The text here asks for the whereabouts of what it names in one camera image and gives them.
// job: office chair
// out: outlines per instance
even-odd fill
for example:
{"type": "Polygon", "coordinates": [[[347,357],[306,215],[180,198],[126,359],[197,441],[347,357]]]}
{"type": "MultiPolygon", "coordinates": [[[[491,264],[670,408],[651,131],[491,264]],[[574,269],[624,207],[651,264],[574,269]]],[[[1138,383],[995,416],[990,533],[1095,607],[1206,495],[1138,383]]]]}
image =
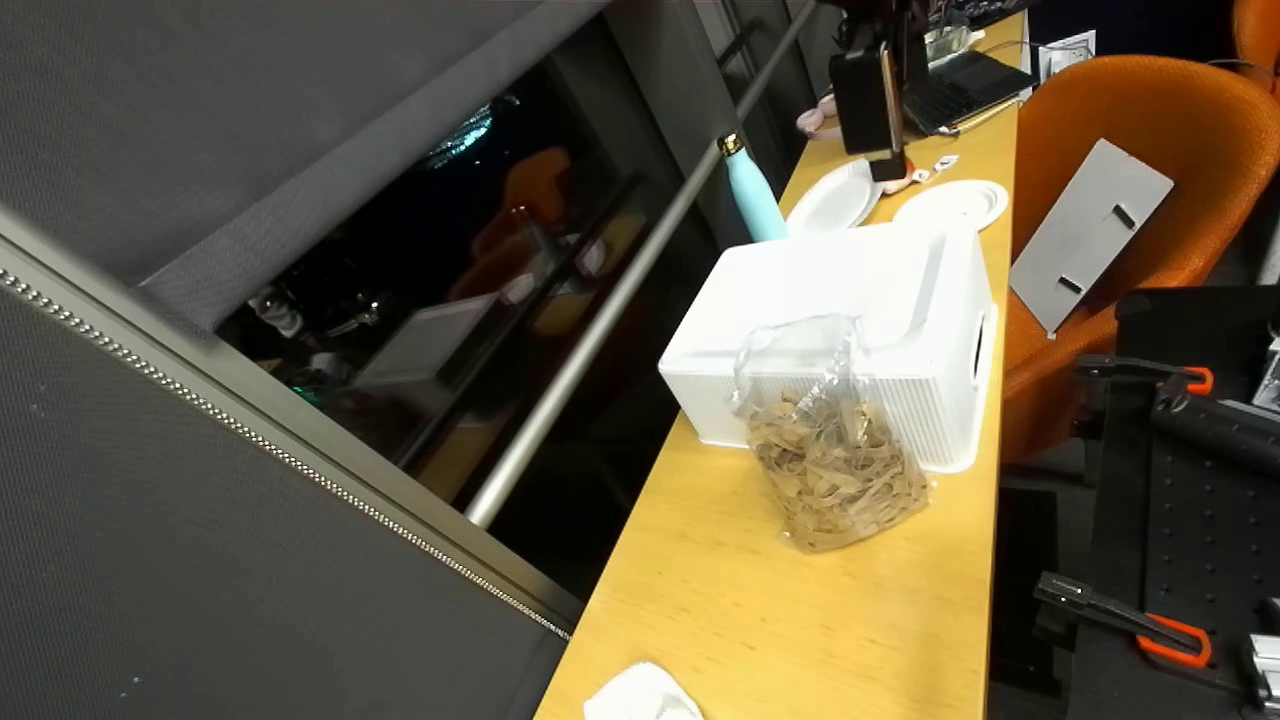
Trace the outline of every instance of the office chair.
{"type": "Polygon", "coordinates": [[[1280,0],[1235,0],[1234,38],[1242,73],[1280,101],[1280,0]]]}
{"type": "Polygon", "coordinates": [[[1014,256],[1065,194],[1095,139],[1173,176],[1056,340],[1008,296],[1001,461],[1025,464],[1072,438],[1077,359],[1113,354],[1113,303],[1130,289],[1206,283],[1280,165],[1280,103],[1252,79],[1169,55],[1100,55],[1054,77],[1020,109],[1014,256]]]}

